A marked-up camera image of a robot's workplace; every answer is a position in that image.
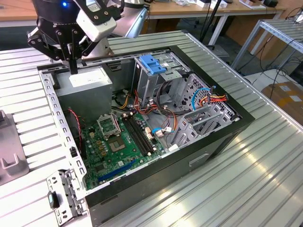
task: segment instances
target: aluminum table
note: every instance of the aluminum table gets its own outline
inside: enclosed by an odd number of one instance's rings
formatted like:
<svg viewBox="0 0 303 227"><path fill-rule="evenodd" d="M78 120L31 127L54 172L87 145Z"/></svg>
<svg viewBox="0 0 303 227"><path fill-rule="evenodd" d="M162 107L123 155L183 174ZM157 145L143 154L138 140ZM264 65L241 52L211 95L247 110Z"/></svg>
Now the aluminum table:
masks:
<svg viewBox="0 0 303 227"><path fill-rule="evenodd" d="M241 50L239 51L237 57L232 63L232 68L236 68L239 64L240 60L242 59L245 51L249 47L251 41L255 38L258 31L263 28L265 32L259 38L258 42L254 46L251 51L251 54L255 54L259 46L264 41L265 37L268 33L271 33L273 36L279 38L287 45L294 48L292 53L280 64L283 66L288 59L294 54L295 51L299 51L303 53L303 24L302 23L295 23L293 20L285 20L285 19L278 19L278 20L259 20L254 29L252 30L251 34L247 38L245 44L242 46Z"/></svg>
<svg viewBox="0 0 303 227"><path fill-rule="evenodd" d="M215 159L112 218L104 227L294 226L303 220L302 126L181 31L110 39L114 53L178 45L256 120ZM0 52L0 108L12 113L30 172L0 186L0 226L56 226L45 178L68 167L28 48ZM88 217L68 226L91 226Z"/></svg>

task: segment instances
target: motherboard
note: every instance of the motherboard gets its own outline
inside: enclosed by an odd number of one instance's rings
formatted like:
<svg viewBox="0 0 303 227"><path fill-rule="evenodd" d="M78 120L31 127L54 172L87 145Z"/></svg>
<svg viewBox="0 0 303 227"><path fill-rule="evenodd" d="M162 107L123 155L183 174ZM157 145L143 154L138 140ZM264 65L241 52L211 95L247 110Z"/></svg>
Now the motherboard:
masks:
<svg viewBox="0 0 303 227"><path fill-rule="evenodd" d="M101 122L99 118L98 123L82 129L86 148L86 159L83 161L87 169L87 190L152 161L165 152L160 142L150 137L149 127L139 113L113 118L111 121L110 117L105 117Z"/></svg>

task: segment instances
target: wooden desk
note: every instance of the wooden desk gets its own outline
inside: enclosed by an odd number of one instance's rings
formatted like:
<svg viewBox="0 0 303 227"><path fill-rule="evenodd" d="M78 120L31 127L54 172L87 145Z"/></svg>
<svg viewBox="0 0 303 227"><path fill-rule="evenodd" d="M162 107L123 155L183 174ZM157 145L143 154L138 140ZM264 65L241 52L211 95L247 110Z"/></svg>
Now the wooden desk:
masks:
<svg viewBox="0 0 303 227"><path fill-rule="evenodd" d="M31 0L0 0L0 5L5 7L0 9L0 27L36 25L37 16ZM151 4L149 17L150 19L206 17L207 10L208 8L201 8L196 4L180 6L174 2L154 2ZM279 5L276 9L252 10L239 3L239 0L234 0L234 3L228 4L226 8L218 9L216 16L221 18L209 44L215 44L228 16L275 14L274 19L277 19L284 10L285 8Z"/></svg>
<svg viewBox="0 0 303 227"><path fill-rule="evenodd" d="M182 17L203 17L207 14L208 8L200 7L196 4L189 6L180 6L174 2L162 3L156 2L151 4L151 19L164 18L182 18ZM267 7L266 9L250 9L244 6L239 0L234 0L232 4L228 4L226 8L219 8L216 16L231 15L253 15L253 14L276 14L284 11L285 8L277 5L276 9Z"/></svg>

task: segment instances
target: blue pci slot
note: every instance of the blue pci slot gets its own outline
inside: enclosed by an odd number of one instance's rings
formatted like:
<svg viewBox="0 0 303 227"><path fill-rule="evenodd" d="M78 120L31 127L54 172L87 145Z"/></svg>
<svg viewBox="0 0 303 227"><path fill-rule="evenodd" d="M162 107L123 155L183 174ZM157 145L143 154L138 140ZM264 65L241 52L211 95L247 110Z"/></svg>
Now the blue pci slot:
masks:
<svg viewBox="0 0 303 227"><path fill-rule="evenodd" d="M121 173L125 170L128 170L129 168L131 168L133 166L133 164L135 162L136 162L136 159L131 161L130 163L128 163L128 164L126 164L126 165L124 165L124 166L122 166L122 167L120 167L120 168L118 168L118 169L116 169L116 170L114 170L110 173L108 173L108 174L105 174L103 176L98 177L98 181L99 182L104 181L104 180L106 180L108 178L111 178L112 176L115 176L115 175L117 175L117 174L119 174L119 173Z"/></svg>

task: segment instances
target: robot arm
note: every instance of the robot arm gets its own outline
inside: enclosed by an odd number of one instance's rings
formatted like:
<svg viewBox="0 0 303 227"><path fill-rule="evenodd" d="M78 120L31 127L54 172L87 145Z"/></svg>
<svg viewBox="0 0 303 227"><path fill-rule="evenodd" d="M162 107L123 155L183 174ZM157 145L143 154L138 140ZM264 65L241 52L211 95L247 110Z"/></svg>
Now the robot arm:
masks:
<svg viewBox="0 0 303 227"><path fill-rule="evenodd" d="M88 56L99 41L113 32L121 18L121 6L95 0L33 0L37 27L27 35L30 46L54 60L68 62L71 74L77 74L77 60ZM60 47L49 45L46 37Z"/></svg>

